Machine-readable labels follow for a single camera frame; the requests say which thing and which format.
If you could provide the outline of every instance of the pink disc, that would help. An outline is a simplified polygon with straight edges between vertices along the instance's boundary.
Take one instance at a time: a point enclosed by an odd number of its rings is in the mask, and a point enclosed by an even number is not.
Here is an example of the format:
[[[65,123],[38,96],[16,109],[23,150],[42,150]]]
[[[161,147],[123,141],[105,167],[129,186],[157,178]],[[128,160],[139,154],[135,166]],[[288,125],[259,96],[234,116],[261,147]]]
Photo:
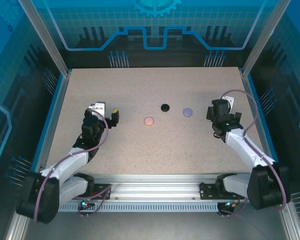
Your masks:
[[[151,126],[152,124],[154,124],[154,119],[148,116],[144,119],[144,124],[147,126]]]

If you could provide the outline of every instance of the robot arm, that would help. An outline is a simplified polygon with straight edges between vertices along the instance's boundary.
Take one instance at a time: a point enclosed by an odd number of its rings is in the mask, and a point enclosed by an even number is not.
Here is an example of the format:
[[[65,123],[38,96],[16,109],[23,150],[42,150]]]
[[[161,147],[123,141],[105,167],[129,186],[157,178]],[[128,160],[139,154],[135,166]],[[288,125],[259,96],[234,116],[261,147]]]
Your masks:
[[[88,198],[93,195],[95,190],[94,178],[87,174],[74,173],[90,162],[99,150],[95,147],[99,145],[106,129],[106,124],[99,115],[105,117],[105,108],[105,102],[97,102],[85,111],[81,126],[82,134],[76,139],[72,149],[66,155],[69,155],[69,158],[59,163],[57,167],[56,163],[40,172],[30,172],[25,177],[16,206],[18,214],[34,218],[39,189],[52,169],[54,171],[44,185],[39,202],[38,221],[47,224],[54,219],[59,206],[77,196]],[[119,122],[119,111],[114,109],[111,119],[105,118],[105,120],[109,129],[116,127]]]
[[[229,145],[248,167],[250,177],[237,174],[219,176],[216,185],[220,195],[222,192],[236,193],[248,198],[255,209],[263,209],[283,203],[283,196],[274,174],[266,159],[275,169],[282,182],[287,203],[290,201],[289,170],[267,156],[254,142],[244,135],[240,125],[241,113],[231,114],[234,99],[224,97],[212,101],[206,118],[211,120],[214,136]]]

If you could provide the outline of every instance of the metal floor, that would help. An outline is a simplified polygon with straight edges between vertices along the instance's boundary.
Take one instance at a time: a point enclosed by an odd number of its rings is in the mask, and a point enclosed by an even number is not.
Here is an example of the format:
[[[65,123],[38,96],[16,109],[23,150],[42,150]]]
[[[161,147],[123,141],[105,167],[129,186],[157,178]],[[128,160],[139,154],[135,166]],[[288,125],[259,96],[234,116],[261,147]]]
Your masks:
[[[216,213],[97,213],[81,219],[77,213],[58,213],[50,224],[27,226],[24,240],[285,240],[280,212],[271,208],[240,214],[245,219]],[[264,237],[251,223],[256,225]]]

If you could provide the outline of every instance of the speckled beige tabletop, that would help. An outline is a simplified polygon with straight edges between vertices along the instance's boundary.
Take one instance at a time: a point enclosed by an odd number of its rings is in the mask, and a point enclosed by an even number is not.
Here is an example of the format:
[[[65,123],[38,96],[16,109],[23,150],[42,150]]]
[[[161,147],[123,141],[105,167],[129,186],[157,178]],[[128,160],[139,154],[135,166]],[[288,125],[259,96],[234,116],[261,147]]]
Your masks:
[[[207,174],[247,172],[237,154],[213,137],[208,106],[230,89],[244,89],[236,67],[73,69],[47,167],[66,155],[81,133],[85,109],[106,102],[106,117],[120,120],[107,142],[79,171],[88,174]],[[241,124],[253,120],[247,97],[235,97]],[[169,104],[168,112],[161,111]],[[193,111],[183,116],[183,109]],[[144,118],[153,117],[146,126]],[[254,126],[248,135],[262,149]]]

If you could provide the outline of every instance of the gear logo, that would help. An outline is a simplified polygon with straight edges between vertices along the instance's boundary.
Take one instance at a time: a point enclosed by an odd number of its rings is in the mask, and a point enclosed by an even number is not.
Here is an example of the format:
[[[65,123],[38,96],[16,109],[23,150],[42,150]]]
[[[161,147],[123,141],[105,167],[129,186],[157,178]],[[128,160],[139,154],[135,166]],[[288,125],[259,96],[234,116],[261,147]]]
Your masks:
[[[18,0],[0,0],[0,15],[11,25],[19,16]]]
[[[141,14],[147,17],[158,15],[163,17],[170,14],[171,10],[177,9],[177,4],[181,4],[181,0],[133,0],[134,10],[139,10]]]

